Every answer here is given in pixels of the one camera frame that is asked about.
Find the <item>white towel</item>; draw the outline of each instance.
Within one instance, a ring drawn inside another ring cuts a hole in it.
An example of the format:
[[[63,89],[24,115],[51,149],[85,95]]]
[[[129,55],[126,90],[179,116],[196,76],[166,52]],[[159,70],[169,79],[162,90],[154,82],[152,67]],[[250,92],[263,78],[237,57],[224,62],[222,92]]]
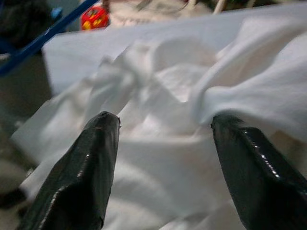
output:
[[[280,149],[303,146],[306,51],[306,28],[282,18],[244,21],[218,53],[197,38],[136,42],[45,103],[13,135],[40,164],[21,188],[33,199],[84,124],[106,110],[120,116],[122,128],[104,229],[242,230],[210,123],[230,112]],[[274,138],[280,133],[283,148]]]

